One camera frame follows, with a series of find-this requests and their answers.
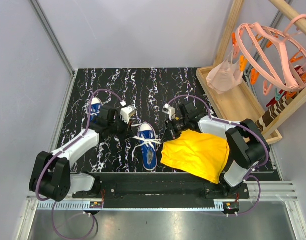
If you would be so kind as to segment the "white shoelace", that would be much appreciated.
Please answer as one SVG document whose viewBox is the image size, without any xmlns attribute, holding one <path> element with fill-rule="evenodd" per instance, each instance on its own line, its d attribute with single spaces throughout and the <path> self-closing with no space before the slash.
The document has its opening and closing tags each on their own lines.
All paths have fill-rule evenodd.
<svg viewBox="0 0 306 240">
<path fill-rule="evenodd" d="M 139 136 L 134 136 L 132 138 L 142 142 L 141 144 L 136 145 L 134 147 L 134 149 L 131 152 L 132 157 L 134 157 L 135 149 L 137 147 L 147 146 L 147 147 L 151 148 L 152 150 L 156 150 L 156 145 L 161 145 L 162 144 L 162 141 L 160 139 L 150 139 L 150 138 L 148 139 L 148 138 L 143 138 L 143 137 L 139 137 Z"/>
</svg>

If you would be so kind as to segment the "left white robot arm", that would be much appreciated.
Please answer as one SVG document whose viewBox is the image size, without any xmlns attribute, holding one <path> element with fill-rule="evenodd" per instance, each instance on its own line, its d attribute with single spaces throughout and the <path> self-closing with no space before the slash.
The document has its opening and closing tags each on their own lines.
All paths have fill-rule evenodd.
<svg viewBox="0 0 306 240">
<path fill-rule="evenodd" d="M 29 181 L 29 191 L 41 201 L 62 201 L 66 195 L 84 192 L 95 198 L 100 194 L 99 179 L 90 173 L 71 173 L 70 169 L 87 151 L 110 136 L 131 137 L 131 116 L 136 110 L 126 106 L 120 111 L 102 106 L 72 140 L 52 152 L 40 152 Z"/>
</svg>

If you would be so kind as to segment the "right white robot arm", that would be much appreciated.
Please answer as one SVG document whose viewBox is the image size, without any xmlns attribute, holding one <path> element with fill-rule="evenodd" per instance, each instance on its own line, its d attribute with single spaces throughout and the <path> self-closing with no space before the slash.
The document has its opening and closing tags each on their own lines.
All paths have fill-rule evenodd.
<svg viewBox="0 0 306 240">
<path fill-rule="evenodd" d="M 255 168 L 269 160 L 269 146 L 255 123 L 227 121 L 198 111 L 192 103 L 168 115 L 163 135 L 161 163 L 220 185 L 221 195 L 231 198 Z"/>
</svg>

